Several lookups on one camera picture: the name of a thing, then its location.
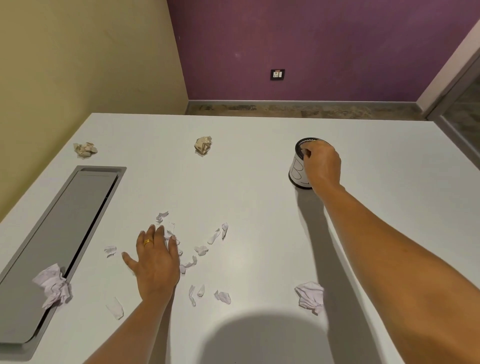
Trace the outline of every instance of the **yellow wall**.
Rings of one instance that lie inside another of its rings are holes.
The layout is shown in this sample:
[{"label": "yellow wall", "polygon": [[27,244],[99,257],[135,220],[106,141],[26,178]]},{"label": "yellow wall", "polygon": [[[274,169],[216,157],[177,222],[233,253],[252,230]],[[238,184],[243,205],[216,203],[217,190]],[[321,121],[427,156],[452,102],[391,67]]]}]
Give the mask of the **yellow wall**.
[{"label": "yellow wall", "polygon": [[0,220],[91,112],[187,103],[166,0],[0,1]]}]

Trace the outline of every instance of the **electrical outlet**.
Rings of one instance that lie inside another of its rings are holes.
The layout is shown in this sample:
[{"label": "electrical outlet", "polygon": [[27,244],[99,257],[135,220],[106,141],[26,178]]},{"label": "electrical outlet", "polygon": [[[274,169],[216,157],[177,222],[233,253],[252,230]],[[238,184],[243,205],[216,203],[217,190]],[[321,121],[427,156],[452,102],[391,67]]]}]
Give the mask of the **electrical outlet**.
[{"label": "electrical outlet", "polygon": [[272,81],[281,81],[285,77],[285,70],[271,70],[270,71],[270,80]]}]

